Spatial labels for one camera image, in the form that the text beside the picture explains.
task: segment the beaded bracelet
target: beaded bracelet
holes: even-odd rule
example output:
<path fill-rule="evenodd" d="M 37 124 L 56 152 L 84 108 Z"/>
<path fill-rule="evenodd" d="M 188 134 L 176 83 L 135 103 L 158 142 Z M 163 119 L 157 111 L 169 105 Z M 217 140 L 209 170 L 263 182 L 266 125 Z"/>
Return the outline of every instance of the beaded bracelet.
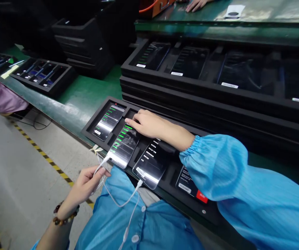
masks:
<path fill-rule="evenodd" d="M 72 221 L 72 219 L 74 219 L 75 216 L 77 216 L 77 213 L 79 212 L 79 208 L 80 208 L 80 205 L 77 206 L 76 210 L 72 213 L 72 215 L 68 218 L 68 219 L 65 219 L 65 220 L 60 220 L 58 219 L 57 217 L 57 213 L 58 213 L 58 210 L 61 206 L 61 204 L 63 203 L 64 201 L 62 201 L 61 203 L 59 203 L 58 206 L 56 206 L 56 209 L 53 211 L 53 222 L 55 223 L 55 225 L 59 225 L 59 226 L 62 226 L 62 225 L 65 225 L 67 223 L 70 223 Z"/>

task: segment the finger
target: finger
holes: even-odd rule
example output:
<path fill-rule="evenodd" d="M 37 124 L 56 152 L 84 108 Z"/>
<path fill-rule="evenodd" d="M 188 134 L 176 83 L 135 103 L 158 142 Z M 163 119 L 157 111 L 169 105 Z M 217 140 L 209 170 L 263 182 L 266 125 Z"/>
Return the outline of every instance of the finger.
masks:
<path fill-rule="evenodd" d="M 200 7 L 201 7 L 201 8 L 204 7 L 206 3 L 207 3 L 207 1 L 203 1 L 203 2 L 201 3 L 201 6 L 200 6 Z"/>
<path fill-rule="evenodd" d="M 196 7 L 193 8 L 192 12 L 195 12 L 201 6 L 201 2 L 199 2 Z"/>
<path fill-rule="evenodd" d="M 133 116 L 133 119 L 132 120 L 137 120 L 137 121 L 140 121 L 140 119 L 141 119 L 141 116 L 140 116 L 141 114 L 134 114 L 134 116 Z"/>
<path fill-rule="evenodd" d="M 125 119 L 125 122 L 128 123 L 129 125 L 131 125 L 133 128 L 135 128 L 135 130 L 137 130 L 137 131 L 139 131 L 139 132 L 140 132 L 141 129 L 142 129 L 142 125 L 139 124 L 139 123 L 137 123 L 137 122 L 134 121 L 134 120 L 131 120 L 131 119 L 126 118 L 126 119 Z"/>
<path fill-rule="evenodd" d="M 81 170 L 81 173 L 83 173 L 88 178 L 92 178 L 94 173 L 95 173 L 95 170 L 97 169 L 98 166 L 99 165 L 92 166 L 92 167 L 89 167 L 89 168 L 84 168 L 84 169 Z"/>
<path fill-rule="evenodd" d="M 191 9 L 193 9 L 193 7 L 198 3 L 199 1 L 197 0 L 193 0 L 188 7 L 186 8 L 186 12 L 189 12 Z"/>
<path fill-rule="evenodd" d="M 144 113 L 146 113 L 145 110 L 143 110 L 143 109 L 139 109 L 138 114 L 144 114 Z"/>
<path fill-rule="evenodd" d="M 107 172 L 107 170 L 105 168 L 100 168 L 96 174 L 85 184 L 86 186 L 90 187 L 90 189 L 94 189 L 95 187 L 98 186 L 98 184 L 100 183 L 100 180 L 102 179 L 103 175 L 105 175 L 105 173 Z"/>

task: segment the elastic cuff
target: elastic cuff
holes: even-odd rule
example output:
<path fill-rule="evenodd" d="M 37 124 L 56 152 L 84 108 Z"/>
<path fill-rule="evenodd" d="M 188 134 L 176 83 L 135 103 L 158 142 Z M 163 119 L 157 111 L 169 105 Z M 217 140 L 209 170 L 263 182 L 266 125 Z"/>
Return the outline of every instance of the elastic cuff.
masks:
<path fill-rule="evenodd" d="M 192 155 L 194 152 L 197 151 L 197 149 L 199 148 L 200 144 L 201 144 L 201 137 L 196 135 L 192 145 L 187 149 L 185 150 L 184 152 L 181 152 L 180 153 L 180 156 L 182 157 L 187 157 L 187 156 L 190 156 Z"/>

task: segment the white cable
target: white cable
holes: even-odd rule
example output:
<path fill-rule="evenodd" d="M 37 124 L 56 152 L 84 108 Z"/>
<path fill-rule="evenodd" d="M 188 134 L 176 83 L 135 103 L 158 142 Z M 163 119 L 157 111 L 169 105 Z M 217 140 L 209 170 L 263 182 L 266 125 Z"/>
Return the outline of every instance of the white cable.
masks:
<path fill-rule="evenodd" d="M 95 170 L 95 172 L 94 172 L 93 175 L 95 175 L 96 172 L 100 169 L 100 167 L 102 167 L 102 165 L 103 165 L 104 163 L 106 163 L 108 160 L 109 160 L 109 156 L 106 156 L 106 157 L 103 159 L 103 161 L 100 161 L 100 160 L 99 160 L 100 165 L 96 168 L 96 170 Z M 106 190 L 108 191 L 109 195 L 111 196 L 111 199 L 112 199 L 112 200 L 114 201 L 114 203 L 115 203 L 118 207 L 120 207 L 120 208 L 123 207 L 123 206 L 125 206 L 125 205 L 132 199 L 132 197 L 134 196 L 134 194 L 138 191 L 139 187 L 141 187 L 141 185 L 142 185 L 142 183 L 143 183 L 142 180 L 139 180 L 138 183 L 137 183 L 137 185 L 136 185 L 136 187 L 135 187 L 135 189 L 134 189 L 133 194 L 131 195 L 131 197 L 130 197 L 130 198 L 129 198 L 123 205 L 119 205 L 119 204 L 115 201 L 115 199 L 112 197 L 111 193 L 109 192 L 108 188 L 107 188 L 106 185 L 105 185 L 105 182 L 104 182 L 104 181 L 102 181 L 102 182 L 103 182 L 104 187 L 105 187 Z M 139 192 L 138 192 L 138 201 L 136 202 L 136 204 L 135 204 L 135 206 L 134 206 L 133 212 L 132 212 L 132 214 L 131 214 L 131 218 L 130 218 L 130 220 L 129 220 L 129 222 L 128 222 L 128 226 L 127 226 L 126 229 L 125 229 L 125 232 L 124 232 L 124 235 L 123 235 L 123 242 L 122 242 L 121 246 L 119 247 L 119 250 L 122 250 L 123 245 L 124 245 L 124 243 L 126 242 L 126 239 L 127 239 L 127 236 L 128 236 L 128 230 L 129 230 L 129 228 L 130 228 L 130 224 L 131 224 L 131 220 L 132 220 L 134 211 L 135 211 L 135 209 L 136 209 L 136 207 L 137 207 L 137 205 L 138 205 L 138 203 L 139 203 L 139 199 L 140 199 L 140 194 L 139 194 Z"/>

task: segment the stacked black trays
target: stacked black trays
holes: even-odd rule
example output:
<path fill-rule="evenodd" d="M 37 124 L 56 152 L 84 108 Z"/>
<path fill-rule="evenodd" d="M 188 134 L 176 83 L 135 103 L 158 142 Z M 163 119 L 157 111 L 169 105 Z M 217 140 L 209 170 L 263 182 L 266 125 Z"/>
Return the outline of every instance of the stacked black trays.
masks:
<path fill-rule="evenodd" d="M 299 53 L 294 50 L 145 40 L 122 65 L 123 99 L 234 136 L 251 152 L 299 164 Z"/>
<path fill-rule="evenodd" d="M 62 19 L 52 26 L 67 63 L 82 75 L 104 78 L 115 63 L 123 62 L 135 42 L 138 1 L 115 0 L 99 4 L 90 20 Z"/>

